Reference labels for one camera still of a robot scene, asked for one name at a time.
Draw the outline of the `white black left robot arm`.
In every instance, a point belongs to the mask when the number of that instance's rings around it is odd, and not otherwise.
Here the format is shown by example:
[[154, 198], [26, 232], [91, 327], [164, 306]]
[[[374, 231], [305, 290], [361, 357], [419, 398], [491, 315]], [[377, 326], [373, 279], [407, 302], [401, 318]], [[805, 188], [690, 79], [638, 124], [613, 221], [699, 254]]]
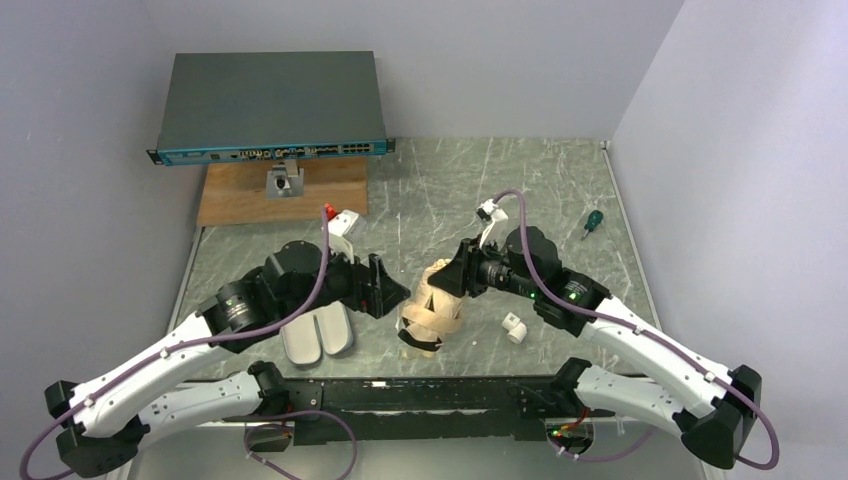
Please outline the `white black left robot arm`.
[[289, 413], [285, 380], [268, 361], [217, 383], [191, 389], [182, 383], [273, 337], [284, 320], [334, 303], [378, 319], [409, 295], [376, 254], [360, 260], [289, 242], [129, 361], [84, 383], [48, 387], [49, 411], [62, 425], [59, 457], [72, 473], [98, 477], [181, 430], [217, 419]]

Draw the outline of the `beige umbrella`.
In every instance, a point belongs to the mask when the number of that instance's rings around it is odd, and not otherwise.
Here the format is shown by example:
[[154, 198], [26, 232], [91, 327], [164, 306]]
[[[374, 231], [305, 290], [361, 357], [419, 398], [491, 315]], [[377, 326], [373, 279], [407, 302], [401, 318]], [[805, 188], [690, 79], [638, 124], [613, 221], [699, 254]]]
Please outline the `beige umbrella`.
[[445, 338], [462, 325], [464, 298], [428, 283], [448, 263], [448, 259], [438, 259], [426, 267], [412, 296], [399, 309], [396, 329], [398, 338], [409, 347], [405, 357], [434, 358]]

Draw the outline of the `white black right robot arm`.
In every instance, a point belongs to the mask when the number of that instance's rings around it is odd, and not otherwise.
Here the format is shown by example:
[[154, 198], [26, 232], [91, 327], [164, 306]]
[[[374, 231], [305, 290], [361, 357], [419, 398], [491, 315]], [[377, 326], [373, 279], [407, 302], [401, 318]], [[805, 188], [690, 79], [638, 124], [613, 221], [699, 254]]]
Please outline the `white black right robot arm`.
[[532, 300], [548, 325], [619, 355], [646, 381], [613, 374], [579, 358], [560, 368], [549, 388], [562, 409], [623, 414], [679, 436], [699, 460], [729, 470], [757, 419], [762, 377], [751, 367], [708, 360], [642, 320], [591, 277], [562, 265], [556, 245], [536, 227], [504, 245], [464, 239], [428, 284], [454, 297], [493, 288]]

